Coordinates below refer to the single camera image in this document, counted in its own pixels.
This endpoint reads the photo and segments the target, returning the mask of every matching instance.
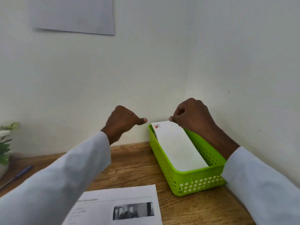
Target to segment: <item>white sleeve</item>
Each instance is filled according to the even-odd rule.
[[[300,190],[244,147],[229,157],[221,176],[257,225],[300,224]]]
[[[0,198],[1,225],[61,225],[84,190],[110,164],[98,132]]]

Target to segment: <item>tabletop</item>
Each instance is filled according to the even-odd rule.
[[[9,170],[0,179],[0,186],[28,165],[34,167],[22,178],[1,190],[0,196],[62,155],[63,153],[12,160]],[[148,142],[112,147],[111,159],[111,165],[95,178],[87,191],[155,184],[163,225],[255,224],[249,213],[225,187],[176,197],[171,192]]]

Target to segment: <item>perforated basket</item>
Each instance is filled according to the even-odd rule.
[[[176,170],[170,163],[168,157],[159,145],[151,125],[149,125],[149,130],[150,146],[172,192],[176,196],[184,196],[225,184],[225,180],[220,174],[223,171],[226,160],[201,136],[185,129],[186,134],[209,167],[181,172]]]

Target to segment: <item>document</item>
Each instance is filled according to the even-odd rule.
[[[84,192],[62,225],[162,225],[155,185]]]
[[[185,172],[208,167],[183,128],[171,121],[151,124],[161,148],[176,170]]]
[[[114,35],[113,0],[26,0],[33,28]]]

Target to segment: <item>hand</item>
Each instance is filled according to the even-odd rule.
[[[212,119],[207,106],[200,100],[190,98],[177,107],[170,121],[197,133],[228,159],[239,145],[226,135]]]
[[[143,125],[146,122],[146,118],[139,118],[131,110],[123,106],[117,106],[101,131],[106,134],[111,145],[118,141],[123,133],[131,130],[133,126]]]

